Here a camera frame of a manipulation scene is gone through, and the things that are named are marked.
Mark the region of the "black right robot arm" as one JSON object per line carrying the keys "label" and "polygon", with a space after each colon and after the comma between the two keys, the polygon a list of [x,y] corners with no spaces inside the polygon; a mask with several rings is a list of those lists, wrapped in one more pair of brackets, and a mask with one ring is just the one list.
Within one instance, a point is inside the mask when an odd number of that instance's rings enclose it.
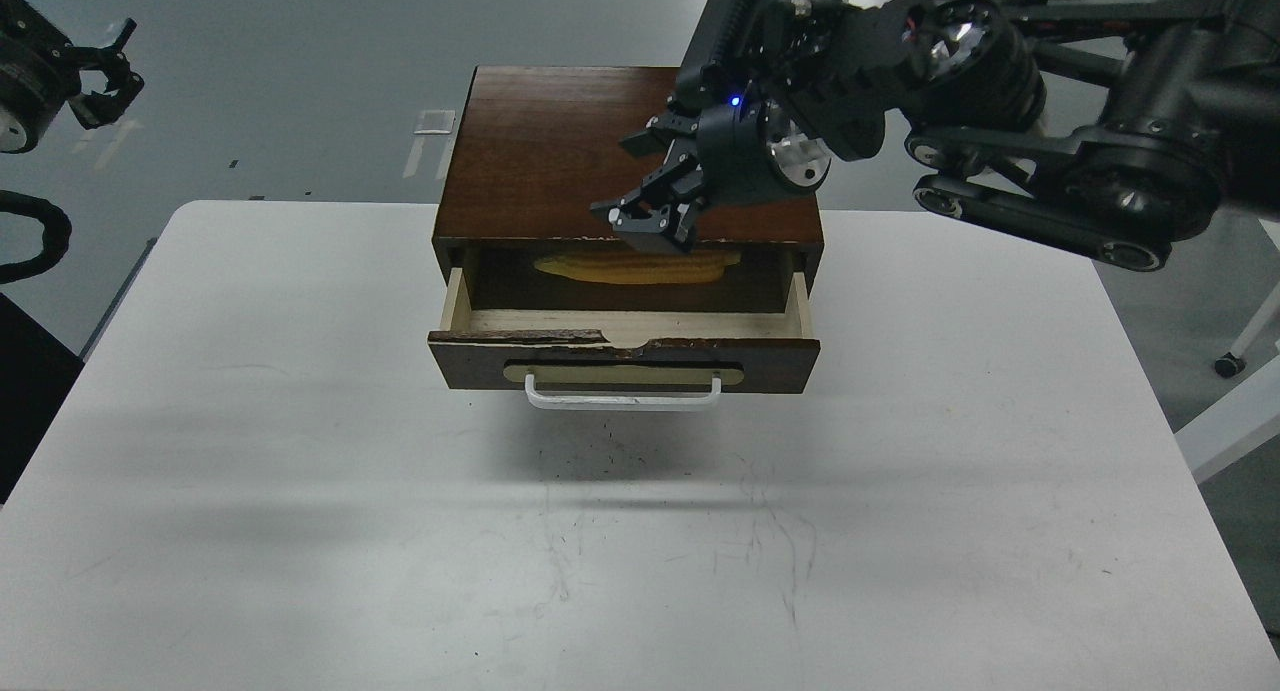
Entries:
{"label": "black right robot arm", "polygon": [[632,250],[814,193],[881,152],[924,211],[1124,270],[1164,267],[1219,211],[1277,220],[1277,0],[707,0],[662,113],[662,161],[591,203]]}

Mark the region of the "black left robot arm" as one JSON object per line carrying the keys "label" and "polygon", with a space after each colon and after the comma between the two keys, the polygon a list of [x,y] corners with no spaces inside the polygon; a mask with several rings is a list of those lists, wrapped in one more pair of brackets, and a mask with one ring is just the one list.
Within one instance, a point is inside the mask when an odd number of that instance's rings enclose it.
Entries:
{"label": "black left robot arm", "polygon": [[145,88],[124,52],[134,29],[79,47],[28,0],[1,0],[1,152],[31,152],[65,106],[86,131],[118,122]]}

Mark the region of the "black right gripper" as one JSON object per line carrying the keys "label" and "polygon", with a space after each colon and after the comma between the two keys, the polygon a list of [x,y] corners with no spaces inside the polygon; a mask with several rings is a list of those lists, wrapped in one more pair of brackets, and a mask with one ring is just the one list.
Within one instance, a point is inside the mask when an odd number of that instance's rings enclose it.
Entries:
{"label": "black right gripper", "polygon": [[832,163],[823,141],[810,139],[773,100],[740,100],[700,114],[668,109],[618,145],[631,157],[675,154],[698,163],[658,168],[628,193],[590,203],[591,218],[641,253],[691,253],[701,212],[813,195]]}

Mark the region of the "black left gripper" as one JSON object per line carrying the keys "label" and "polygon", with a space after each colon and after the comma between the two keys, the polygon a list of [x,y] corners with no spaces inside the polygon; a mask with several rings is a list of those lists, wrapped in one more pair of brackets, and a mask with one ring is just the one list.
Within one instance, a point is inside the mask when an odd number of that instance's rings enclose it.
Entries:
{"label": "black left gripper", "polygon": [[[124,52],[134,29],[137,22],[125,17],[105,47],[78,47],[40,12],[3,12],[1,152],[35,148],[69,99],[82,129],[118,122],[145,88]],[[51,54],[65,47],[67,61],[78,70],[102,70],[105,90],[79,93],[79,73]]]}

